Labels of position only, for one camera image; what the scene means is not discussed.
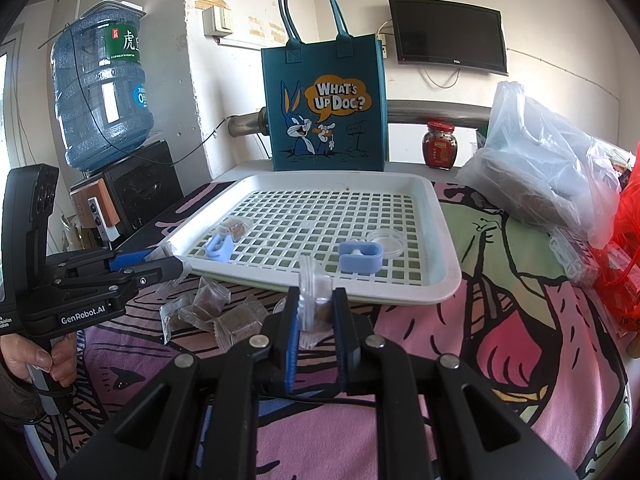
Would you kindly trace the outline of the person's left hand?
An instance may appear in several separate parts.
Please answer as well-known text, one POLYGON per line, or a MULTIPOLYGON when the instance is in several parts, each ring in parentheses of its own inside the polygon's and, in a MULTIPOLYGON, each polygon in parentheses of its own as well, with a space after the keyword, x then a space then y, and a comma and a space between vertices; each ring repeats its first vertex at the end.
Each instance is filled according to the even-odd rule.
POLYGON ((53 347, 52 352, 20 335, 1 337, 1 355, 6 368, 14 377, 29 382, 29 365, 48 372, 63 387, 77 378, 77 338, 67 334, 53 347))

